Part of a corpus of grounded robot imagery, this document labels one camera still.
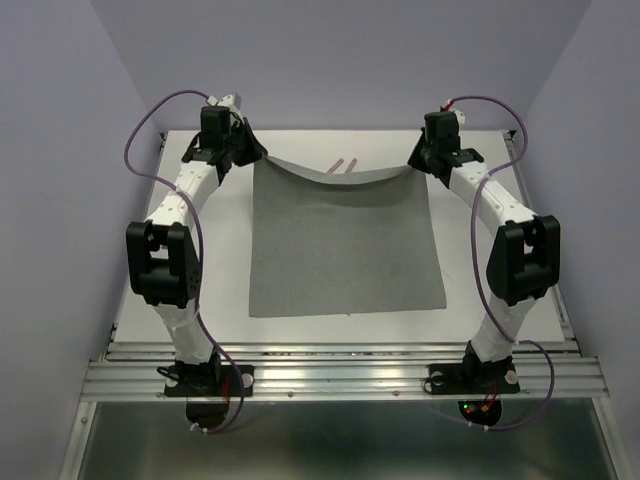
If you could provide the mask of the grey cloth napkin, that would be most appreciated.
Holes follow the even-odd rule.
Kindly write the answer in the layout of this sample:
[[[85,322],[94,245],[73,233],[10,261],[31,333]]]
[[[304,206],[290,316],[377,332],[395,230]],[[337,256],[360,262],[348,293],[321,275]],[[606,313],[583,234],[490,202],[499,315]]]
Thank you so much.
[[[445,308],[423,173],[323,173],[277,158],[253,173],[249,313],[258,318]]]

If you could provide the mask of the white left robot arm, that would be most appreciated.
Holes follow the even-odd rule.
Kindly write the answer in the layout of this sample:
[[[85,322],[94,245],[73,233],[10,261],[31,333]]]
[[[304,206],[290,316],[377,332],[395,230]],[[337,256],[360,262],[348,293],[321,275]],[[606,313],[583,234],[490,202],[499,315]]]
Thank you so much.
[[[199,319],[204,240],[199,213],[234,166],[244,167],[267,156],[239,99],[228,94],[210,98],[201,109],[200,130],[179,161],[176,178],[161,180],[169,192],[142,222],[126,229],[130,284],[162,319],[176,354],[179,376],[199,393],[215,392],[223,371]]]

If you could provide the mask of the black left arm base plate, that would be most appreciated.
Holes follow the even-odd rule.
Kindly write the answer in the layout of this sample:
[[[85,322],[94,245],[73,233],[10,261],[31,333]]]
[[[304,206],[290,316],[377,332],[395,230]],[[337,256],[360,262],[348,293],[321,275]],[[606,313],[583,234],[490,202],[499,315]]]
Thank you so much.
[[[241,364],[240,375],[231,365],[176,362],[157,367],[165,381],[163,394],[168,398],[240,398],[253,395],[255,367]]]

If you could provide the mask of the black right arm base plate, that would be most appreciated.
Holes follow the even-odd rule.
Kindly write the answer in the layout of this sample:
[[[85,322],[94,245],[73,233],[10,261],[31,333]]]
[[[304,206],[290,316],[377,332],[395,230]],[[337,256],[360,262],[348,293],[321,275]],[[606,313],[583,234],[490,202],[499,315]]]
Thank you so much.
[[[501,362],[432,363],[427,366],[423,390],[436,396],[471,398],[484,395],[497,388],[498,394],[517,394],[521,391],[518,376],[511,359]]]

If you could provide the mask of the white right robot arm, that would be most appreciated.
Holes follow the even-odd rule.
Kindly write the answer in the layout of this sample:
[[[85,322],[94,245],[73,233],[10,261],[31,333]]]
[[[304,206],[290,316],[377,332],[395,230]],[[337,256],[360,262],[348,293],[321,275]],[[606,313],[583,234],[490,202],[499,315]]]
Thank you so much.
[[[425,115],[408,165],[438,179],[471,208],[472,268],[485,316],[467,345],[460,378],[482,390],[506,373],[526,317],[559,280],[560,223],[524,206],[476,149],[461,146],[452,111]]]

